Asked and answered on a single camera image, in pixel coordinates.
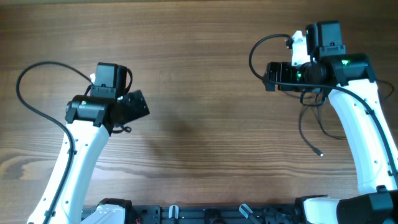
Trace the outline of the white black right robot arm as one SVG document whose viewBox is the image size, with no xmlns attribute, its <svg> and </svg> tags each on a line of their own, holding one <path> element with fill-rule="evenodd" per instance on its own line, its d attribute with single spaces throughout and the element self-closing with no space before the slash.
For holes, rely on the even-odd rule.
<svg viewBox="0 0 398 224">
<path fill-rule="evenodd" d="M 396 223 L 397 147 L 382 112 L 376 74 L 365 54 L 348 54 L 340 24 L 323 21 L 285 36 L 290 62 L 271 62 L 267 91 L 319 91 L 336 111 L 354 159 L 357 197 L 299 201 L 307 223 Z"/>
</svg>

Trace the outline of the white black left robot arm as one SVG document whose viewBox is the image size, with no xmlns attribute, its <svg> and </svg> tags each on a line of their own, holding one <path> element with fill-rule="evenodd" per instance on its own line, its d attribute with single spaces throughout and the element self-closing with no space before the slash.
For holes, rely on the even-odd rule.
<svg viewBox="0 0 398 224">
<path fill-rule="evenodd" d="M 140 90 L 131 92 L 132 72 L 114 63 L 98 63 L 83 95 L 67 103 L 65 124 L 24 105 L 65 133 L 60 154 L 40 202 L 28 223 L 80 223 L 96 162 L 112 134 L 131 132 L 128 123 L 147 116 Z"/>
</svg>

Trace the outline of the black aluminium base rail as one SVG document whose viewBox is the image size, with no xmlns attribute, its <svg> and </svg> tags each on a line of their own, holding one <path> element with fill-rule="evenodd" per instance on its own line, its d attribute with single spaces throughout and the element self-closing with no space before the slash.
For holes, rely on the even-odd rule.
<svg viewBox="0 0 398 224">
<path fill-rule="evenodd" d="M 134 224 L 179 224 L 179 223 L 304 223 L 298 206 L 273 204 L 265 206 L 180 207 L 171 205 L 140 205 L 113 208 L 112 205 L 99 205 L 84 209 L 82 223 L 134 223 Z"/>
</svg>

